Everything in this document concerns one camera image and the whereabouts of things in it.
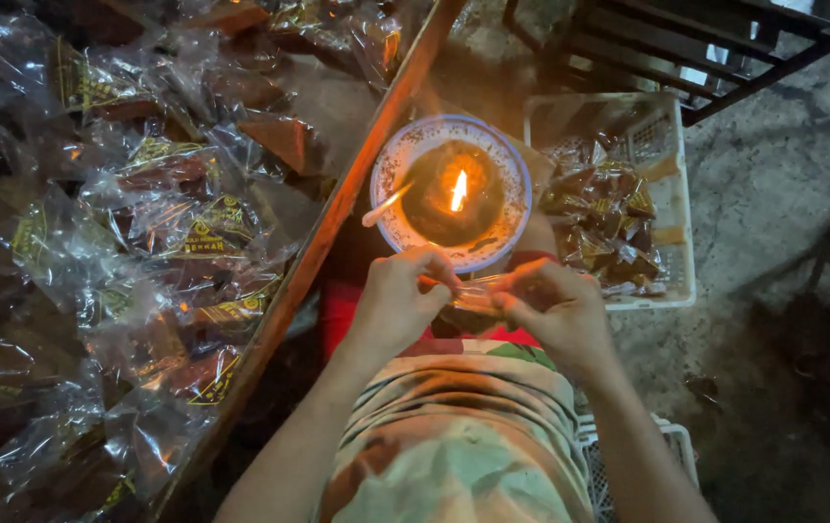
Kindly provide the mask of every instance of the candle flame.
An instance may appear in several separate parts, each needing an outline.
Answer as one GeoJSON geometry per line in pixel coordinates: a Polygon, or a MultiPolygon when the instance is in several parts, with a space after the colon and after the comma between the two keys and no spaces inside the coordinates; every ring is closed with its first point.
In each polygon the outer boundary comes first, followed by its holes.
{"type": "Polygon", "coordinates": [[[463,198],[467,196],[467,171],[462,170],[456,179],[454,197],[450,199],[450,210],[458,212],[463,209],[463,198]]]}

